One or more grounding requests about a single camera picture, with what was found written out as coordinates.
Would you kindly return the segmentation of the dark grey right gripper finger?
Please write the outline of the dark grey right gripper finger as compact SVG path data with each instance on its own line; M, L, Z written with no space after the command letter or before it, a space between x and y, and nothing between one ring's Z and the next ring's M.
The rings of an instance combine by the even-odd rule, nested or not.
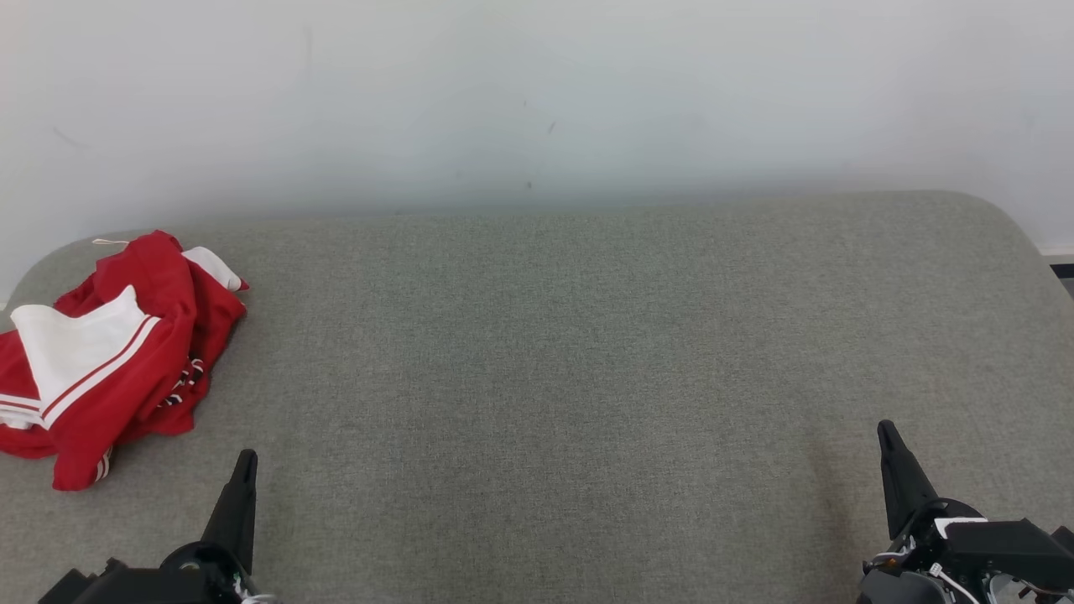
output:
M889 537L897 540L918 510L937 500L937 490L894 421L879 421L876 435L887 527Z

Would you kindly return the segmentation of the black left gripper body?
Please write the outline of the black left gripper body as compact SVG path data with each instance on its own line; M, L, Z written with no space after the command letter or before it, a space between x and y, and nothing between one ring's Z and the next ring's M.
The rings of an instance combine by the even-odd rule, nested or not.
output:
M253 603L253 544L184 545L156 567L110 558L101 572L69 570L39 603Z

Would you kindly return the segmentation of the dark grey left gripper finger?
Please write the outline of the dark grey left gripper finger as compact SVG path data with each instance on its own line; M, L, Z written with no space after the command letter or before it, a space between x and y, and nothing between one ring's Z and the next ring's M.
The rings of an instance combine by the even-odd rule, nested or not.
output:
M256 536L258 454L242 450L212 509L211 521L201 535L203 542L222 547L247 574L253 573Z

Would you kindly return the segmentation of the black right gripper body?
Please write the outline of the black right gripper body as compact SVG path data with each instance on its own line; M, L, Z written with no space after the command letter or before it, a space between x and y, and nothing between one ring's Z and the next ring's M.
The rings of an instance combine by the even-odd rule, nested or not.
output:
M945 569L950 524L985 523L987 519L952 498L932 498L910 514L889 550L863 561L859 603L986 603L977 589Z

